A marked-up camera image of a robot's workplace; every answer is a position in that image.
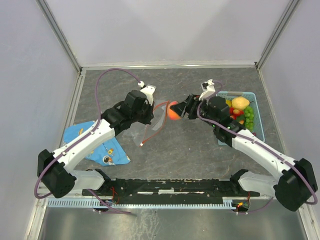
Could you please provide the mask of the orange peach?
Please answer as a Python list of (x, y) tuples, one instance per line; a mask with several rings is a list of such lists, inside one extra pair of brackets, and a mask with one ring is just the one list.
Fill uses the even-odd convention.
[(172, 101), (167, 107), (167, 116), (173, 121), (181, 119), (181, 117), (175, 111), (173, 111), (171, 109), (171, 106), (174, 106), (174, 105), (177, 105), (177, 104), (178, 104), (177, 101)]

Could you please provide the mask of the light blue plastic basket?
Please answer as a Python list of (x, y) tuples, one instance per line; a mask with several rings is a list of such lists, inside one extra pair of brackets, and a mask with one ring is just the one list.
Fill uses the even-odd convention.
[(262, 142), (265, 142), (265, 135), (263, 130), (263, 125), (261, 121), (260, 111), (258, 107), (258, 102), (255, 93), (247, 91), (220, 91), (217, 96), (223, 97), (226, 100), (232, 100), (236, 97), (244, 97), (249, 100), (249, 106), (252, 108), (253, 123), (252, 127), (249, 129), (251, 132)]

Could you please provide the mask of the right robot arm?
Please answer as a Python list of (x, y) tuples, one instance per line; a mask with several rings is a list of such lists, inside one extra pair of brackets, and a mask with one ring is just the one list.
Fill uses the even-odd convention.
[(179, 117), (200, 119), (211, 125), (216, 138), (238, 150), (268, 171), (268, 175), (242, 170), (229, 183), (236, 196), (257, 192), (276, 198), (287, 210), (297, 211), (302, 205), (316, 205), (318, 185), (312, 164), (305, 158), (289, 157), (254, 136), (245, 126), (230, 116), (226, 100), (220, 96), (201, 99), (191, 94), (183, 102), (170, 106)]

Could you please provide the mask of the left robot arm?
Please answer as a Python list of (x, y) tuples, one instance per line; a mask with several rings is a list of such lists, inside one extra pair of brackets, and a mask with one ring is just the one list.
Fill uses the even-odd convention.
[(37, 183), (43, 183), (57, 199), (72, 190), (84, 189), (106, 195), (111, 183), (104, 173), (75, 170), (75, 167), (93, 150), (129, 129), (133, 123), (151, 124), (155, 90), (154, 86), (147, 85), (130, 91), (125, 100), (100, 113), (97, 121), (74, 140), (53, 152), (41, 151), (37, 161)]

